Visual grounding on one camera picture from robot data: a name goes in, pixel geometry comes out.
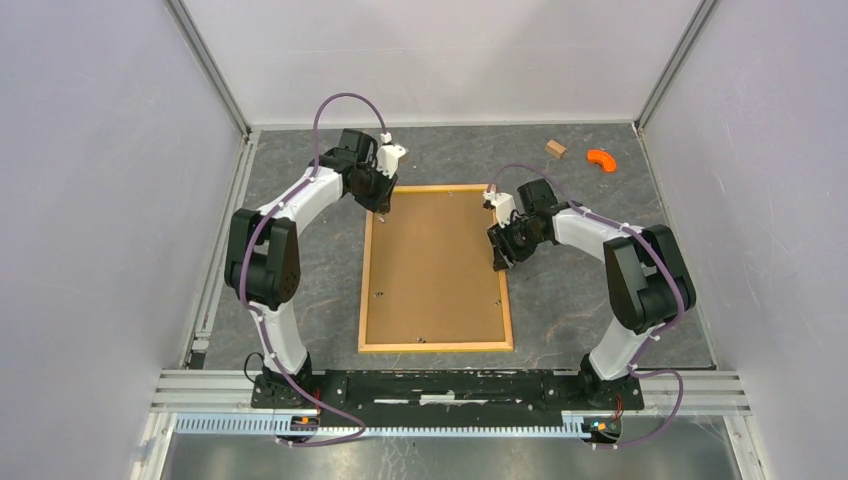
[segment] white panel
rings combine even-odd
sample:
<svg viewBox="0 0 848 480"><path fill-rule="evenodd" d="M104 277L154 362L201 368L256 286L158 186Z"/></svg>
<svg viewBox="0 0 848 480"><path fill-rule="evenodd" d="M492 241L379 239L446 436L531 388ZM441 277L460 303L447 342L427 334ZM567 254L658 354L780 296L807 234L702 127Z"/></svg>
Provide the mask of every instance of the white panel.
<svg viewBox="0 0 848 480"><path fill-rule="evenodd" d="M189 0L253 124L339 91L394 124L630 120L697 0ZM328 124L373 124L347 100Z"/></svg>
<svg viewBox="0 0 848 480"><path fill-rule="evenodd" d="M848 3L720 2L647 146L776 478L844 478Z"/></svg>
<svg viewBox="0 0 848 480"><path fill-rule="evenodd" d="M0 64L0 477L127 478L239 135L162 1L2 2Z"/></svg>

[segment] metal corner post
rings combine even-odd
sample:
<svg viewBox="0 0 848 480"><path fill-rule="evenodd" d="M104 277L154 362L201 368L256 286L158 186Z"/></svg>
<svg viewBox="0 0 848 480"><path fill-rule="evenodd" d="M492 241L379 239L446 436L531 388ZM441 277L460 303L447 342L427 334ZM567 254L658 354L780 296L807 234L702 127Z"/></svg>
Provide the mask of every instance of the metal corner post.
<svg viewBox="0 0 848 480"><path fill-rule="evenodd" d="M200 36L200 32L197 30L197 26L194 24L194 20L192 20L185 3L183 0L165 0L165 4L174 16L174 21L183 33L183 37L185 37L186 43L188 43L194 57L197 59L197 63L200 64L200 67L206 73L206 77L212 83L212 87L224 104L224 108L233 121L233 125L235 125L236 129L242 135L250 135L250 124L241 112L229 87L227 87L227 82L224 81L224 77L215 64L212 54L209 53L209 49L206 47L203 37Z"/></svg>
<svg viewBox="0 0 848 480"><path fill-rule="evenodd" d="M666 91L668 91L668 87L671 85L671 82L674 81L674 77L677 76L680 66L689 55L689 51L692 49L695 40L697 40L698 35L700 35L701 30L703 30L704 25L707 23L707 20L709 20L710 15L712 15L715 10L715 6L718 4L718 1L719 0L701 0L701 3L698 4L698 8L695 9L692 19L689 20L686 30L683 31L683 35L677 42L674 52L672 52L671 57L668 59L668 63L666 63L662 74L660 74L659 80L657 80L656 85L654 85L654 89L651 90L651 94L648 95L648 101L645 102L645 106L642 107L642 111L639 112L639 116L636 117L634 126L637 131L645 128L645 125L647 125L647 123L651 120L651 117L654 115L654 112L656 112L660 101L665 96Z"/></svg>

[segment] wooden frame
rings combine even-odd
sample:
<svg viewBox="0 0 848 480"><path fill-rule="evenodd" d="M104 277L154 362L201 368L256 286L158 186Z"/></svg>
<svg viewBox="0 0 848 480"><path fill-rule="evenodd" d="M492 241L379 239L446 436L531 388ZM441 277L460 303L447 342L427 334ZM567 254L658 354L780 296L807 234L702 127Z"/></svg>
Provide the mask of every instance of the wooden frame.
<svg viewBox="0 0 848 480"><path fill-rule="evenodd" d="M480 192L488 185L425 185L396 187L394 194L425 193L425 192ZM504 341L502 342L461 342L461 343L366 343L369 281L371 275L371 243L374 228L374 214L368 212L365 219L365 252L362 261L362 292L359 306L359 352L360 353L439 353L439 352L503 352L514 349L512 335L512 318L509 310L509 293L506 282L506 272L497 272L501 296L501 314L503 317Z"/></svg>

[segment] marble surface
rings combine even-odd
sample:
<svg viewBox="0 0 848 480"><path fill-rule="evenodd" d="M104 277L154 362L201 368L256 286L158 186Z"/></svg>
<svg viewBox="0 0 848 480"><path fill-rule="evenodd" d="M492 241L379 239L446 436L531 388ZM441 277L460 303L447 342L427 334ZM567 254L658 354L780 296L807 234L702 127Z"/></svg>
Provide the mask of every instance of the marble surface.
<svg viewBox="0 0 848 480"><path fill-rule="evenodd" d="M324 149L339 131L322 133ZM526 125L392 129L410 149L399 185L487 183L502 165L544 169L570 194L601 215L631 224L664 222L657 191L629 125ZM312 156L307 131L263 132L245 198L256 208L297 180ZM555 139L568 147L562 160L545 153ZM612 154L618 170L605 174L586 162L588 149ZM534 179L509 170L501 190ZM612 319L603 265L572 247L542 245L508 272L515 351L506 353L360 354L356 339L365 210L346 197L324 210L300 240L303 276L294 298L298 328L316 369L578 368ZM221 294L206 369L240 369L260 350L250 315L227 287ZM644 367L703 368L712 364L697 314L687 312L644 357Z"/></svg>

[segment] white arm segment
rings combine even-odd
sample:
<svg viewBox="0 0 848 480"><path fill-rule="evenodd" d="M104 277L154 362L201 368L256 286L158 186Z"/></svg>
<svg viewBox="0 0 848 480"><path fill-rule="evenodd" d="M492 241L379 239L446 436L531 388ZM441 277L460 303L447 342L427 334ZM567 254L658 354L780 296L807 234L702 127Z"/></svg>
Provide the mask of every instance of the white arm segment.
<svg viewBox="0 0 848 480"><path fill-rule="evenodd" d="M263 215L268 213L289 191L296 188L303 181L308 182L311 172L312 167L309 167L303 177L295 182L294 186L286 190L285 193L271 203L260 208L259 212ZM274 218L288 218L296 222L297 234L300 236L303 229L309 225L309 222L314 220L322 210L341 198L344 192L343 187L344 184L341 175L329 168L321 167L318 169L318 175L316 175L315 180L298 192L287 205L284 205L274 215ZM265 353L265 366L275 372L279 370L272 358L272 354L276 354L288 373L294 374L300 371L300 367L306 361L306 347L303 346L300 333L297 331L297 322L294 318L292 302L289 301L280 305L276 311L259 303L251 302L250 304L259 308L262 312L262 315L259 316L251 310L251 315L253 316L253 320L256 321L257 328L260 328L260 322L266 322L265 329L271 351L268 351L268 345L262 342L262 349Z"/></svg>
<svg viewBox="0 0 848 480"><path fill-rule="evenodd" d="M642 231L641 227L631 225L630 228L636 232ZM554 234L559 243L577 247L601 262L604 261L604 242L630 236L617 228L586 218L570 208L554 217ZM602 380L614 380L627 375L630 359L654 328L636 335L613 317L601 343L589 353L589 361L598 376Z"/></svg>

